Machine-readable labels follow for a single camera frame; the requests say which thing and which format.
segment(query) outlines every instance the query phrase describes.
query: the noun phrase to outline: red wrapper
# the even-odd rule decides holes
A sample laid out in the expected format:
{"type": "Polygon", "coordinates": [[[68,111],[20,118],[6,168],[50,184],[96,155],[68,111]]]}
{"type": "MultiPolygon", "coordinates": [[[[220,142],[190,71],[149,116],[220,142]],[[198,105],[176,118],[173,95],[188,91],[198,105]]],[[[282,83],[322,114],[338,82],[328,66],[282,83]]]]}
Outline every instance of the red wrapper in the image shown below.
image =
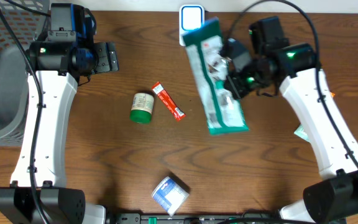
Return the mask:
{"type": "Polygon", "coordinates": [[[162,103],[171,111],[177,121],[183,119],[186,115],[182,112],[179,107],[173,102],[171,96],[164,90],[160,82],[157,82],[153,86],[153,91],[160,98],[162,103]]]}

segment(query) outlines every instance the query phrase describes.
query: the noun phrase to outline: blue label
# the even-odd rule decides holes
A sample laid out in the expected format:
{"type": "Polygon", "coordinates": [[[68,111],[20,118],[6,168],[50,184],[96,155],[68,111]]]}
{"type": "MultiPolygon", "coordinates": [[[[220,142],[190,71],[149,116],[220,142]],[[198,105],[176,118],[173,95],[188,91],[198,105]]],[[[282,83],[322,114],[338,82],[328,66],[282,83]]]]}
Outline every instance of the blue label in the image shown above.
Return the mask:
{"type": "Polygon", "coordinates": [[[169,202],[165,196],[171,192],[171,190],[175,187],[176,183],[169,179],[167,180],[155,193],[153,199],[161,205],[161,207],[168,211],[169,208],[172,206],[171,202],[169,202]]]}

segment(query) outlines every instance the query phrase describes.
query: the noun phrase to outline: can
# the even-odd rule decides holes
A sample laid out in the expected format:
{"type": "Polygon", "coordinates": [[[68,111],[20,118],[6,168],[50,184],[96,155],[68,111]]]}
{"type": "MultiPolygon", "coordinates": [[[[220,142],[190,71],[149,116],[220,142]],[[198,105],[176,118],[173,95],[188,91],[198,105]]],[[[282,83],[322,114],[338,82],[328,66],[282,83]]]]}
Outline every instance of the can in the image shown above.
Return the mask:
{"type": "Polygon", "coordinates": [[[152,198],[161,207],[173,216],[180,206],[189,197],[189,193],[183,190],[170,177],[164,178],[152,193],[152,198]]]}
{"type": "Polygon", "coordinates": [[[152,119],[154,97],[147,93],[136,93],[132,103],[130,118],[132,121],[147,124],[152,119]]]}

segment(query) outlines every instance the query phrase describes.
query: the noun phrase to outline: blue and white container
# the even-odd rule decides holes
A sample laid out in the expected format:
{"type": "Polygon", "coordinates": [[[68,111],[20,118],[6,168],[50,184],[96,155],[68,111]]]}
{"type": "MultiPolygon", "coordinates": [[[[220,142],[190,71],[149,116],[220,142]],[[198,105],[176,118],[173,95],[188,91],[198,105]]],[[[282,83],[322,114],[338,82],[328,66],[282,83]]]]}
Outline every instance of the blue and white container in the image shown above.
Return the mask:
{"type": "Polygon", "coordinates": [[[152,193],[152,198],[168,212],[170,216],[174,215],[179,207],[189,197],[189,193],[185,192],[171,178],[164,178],[152,193]]]}

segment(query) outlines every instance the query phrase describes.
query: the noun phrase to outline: wood grain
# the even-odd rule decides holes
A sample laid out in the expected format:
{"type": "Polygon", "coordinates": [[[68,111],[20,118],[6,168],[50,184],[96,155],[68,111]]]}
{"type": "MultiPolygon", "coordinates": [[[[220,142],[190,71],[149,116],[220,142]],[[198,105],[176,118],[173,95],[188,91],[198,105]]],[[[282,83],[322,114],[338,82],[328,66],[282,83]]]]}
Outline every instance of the wood grain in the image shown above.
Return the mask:
{"type": "MultiPolygon", "coordinates": [[[[319,182],[310,145],[293,132],[299,121],[283,98],[243,99],[248,133],[210,136],[172,12],[95,12],[95,41],[115,41],[120,71],[95,75],[78,89],[66,144],[69,188],[115,211],[164,213],[150,194],[173,172],[190,188],[179,213],[241,213],[278,209],[319,182]],[[176,122],[159,101],[152,122],[129,119],[132,98],[160,81],[187,117],[176,122]]],[[[250,13],[235,36],[250,47],[247,26],[267,13],[250,13]]],[[[292,43],[313,43],[298,14],[279,14],[292,43]]],[[[235,13],[218,16],[223,30],[235,13]]],[[[335,101],[358,140],[358,15],[312,14],[321,61],[335,101]]],[[[0,147],[0,186],[8,186],[20,149],[0,147]]],[[[358,223],[358,215],[349,223],[358,223]]],[[[7,220],[0,214],[0,223],[7,220]]]]}

